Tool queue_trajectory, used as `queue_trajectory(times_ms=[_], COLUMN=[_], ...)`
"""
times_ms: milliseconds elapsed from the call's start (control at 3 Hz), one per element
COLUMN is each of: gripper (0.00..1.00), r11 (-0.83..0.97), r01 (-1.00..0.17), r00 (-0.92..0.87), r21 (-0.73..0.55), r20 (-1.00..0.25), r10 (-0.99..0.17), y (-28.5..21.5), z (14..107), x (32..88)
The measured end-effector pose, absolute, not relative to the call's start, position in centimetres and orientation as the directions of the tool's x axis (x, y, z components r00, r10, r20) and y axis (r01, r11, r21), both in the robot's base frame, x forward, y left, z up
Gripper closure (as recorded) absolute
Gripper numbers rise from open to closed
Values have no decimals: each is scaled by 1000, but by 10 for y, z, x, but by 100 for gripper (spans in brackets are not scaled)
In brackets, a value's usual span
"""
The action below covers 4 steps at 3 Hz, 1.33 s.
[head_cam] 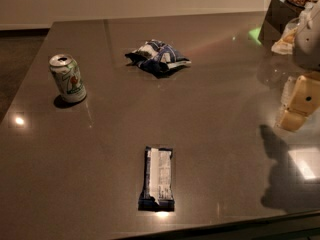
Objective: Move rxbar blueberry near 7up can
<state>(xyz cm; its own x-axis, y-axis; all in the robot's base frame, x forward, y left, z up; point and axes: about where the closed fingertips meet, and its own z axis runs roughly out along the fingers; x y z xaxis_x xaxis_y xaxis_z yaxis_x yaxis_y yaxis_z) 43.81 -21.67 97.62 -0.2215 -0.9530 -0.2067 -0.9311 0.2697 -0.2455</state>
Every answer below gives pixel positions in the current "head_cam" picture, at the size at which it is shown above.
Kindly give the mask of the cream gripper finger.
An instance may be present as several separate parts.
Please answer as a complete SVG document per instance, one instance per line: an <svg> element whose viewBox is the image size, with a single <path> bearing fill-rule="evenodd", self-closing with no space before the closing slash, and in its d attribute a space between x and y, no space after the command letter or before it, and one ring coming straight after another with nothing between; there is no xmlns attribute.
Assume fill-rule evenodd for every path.
<svg viewBox="0 0 320 240"><path fill-rule="evenodd" d="M284 85L275 126L295 132L319 107L320 75L290 76Z"/></svg>

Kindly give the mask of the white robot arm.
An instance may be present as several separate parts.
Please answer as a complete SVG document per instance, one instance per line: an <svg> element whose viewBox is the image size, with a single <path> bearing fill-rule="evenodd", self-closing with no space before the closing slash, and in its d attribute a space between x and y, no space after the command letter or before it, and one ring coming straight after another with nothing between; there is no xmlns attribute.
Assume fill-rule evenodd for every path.
<svg viewBox="0 0 320 240"><path fill-rule="evenodd" d="M320 1L308 3L271 51L292 55L297 66L305 73L289 76L281 97L281 109L275 126L288 132L299 130L307 118L320 107Z"/></svg>

